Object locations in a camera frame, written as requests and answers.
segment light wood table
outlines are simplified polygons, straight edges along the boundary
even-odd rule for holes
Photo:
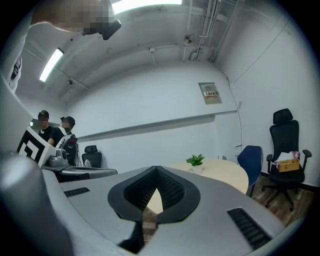
[[[204,159],[202,162],[203,171],[199,175],[225,182],[244,194],[247,192],[249,185],[248,176],[240,165],[220,159]],[[169,164],[166,167],[193,173],[192,166],[186,162]],[[156,214],[163,212],[161,196],[157,189],[147,207]]]

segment ceiling light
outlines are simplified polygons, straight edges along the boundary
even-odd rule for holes
[[[61,49],[56,49],[49,59],[48,63],[45,65],[44,70],[40,76],[40,80],[45,82],[50,75],[52,69],[55,67],[60,58],[64,55],[64,52]]]
[[[121,0],[112,4],[114,14],[153,5],[181,5],[182,0]]]

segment cardboard box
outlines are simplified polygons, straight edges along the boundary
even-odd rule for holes
[[[288,171],[298,170],[300,168],[300,161],[298,158],[295,158],[292,160],[280,161],[278,168],[279,168],[279,172],[288,172]]]

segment backpack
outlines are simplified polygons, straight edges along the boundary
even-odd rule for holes
[[[56,145],[56,149],[63,149],[66,152],[66,158],[68,160],[69,165],[76,166],[78,163],[78,152],[79,145],[77,143],[78,139],[74,134],[67,134],[65,129],[59,127],[60,131],[63,133],[63,137]]]

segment green plant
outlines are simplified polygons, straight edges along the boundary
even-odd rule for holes
[[[200,166],[202,165],[203,159],[205,159],[205,157],[202,156],[202,154],[200,154],[199,156],[192,155],[192,157],[187,159],[186,162],[188,164],[191,164],[192,166]]]

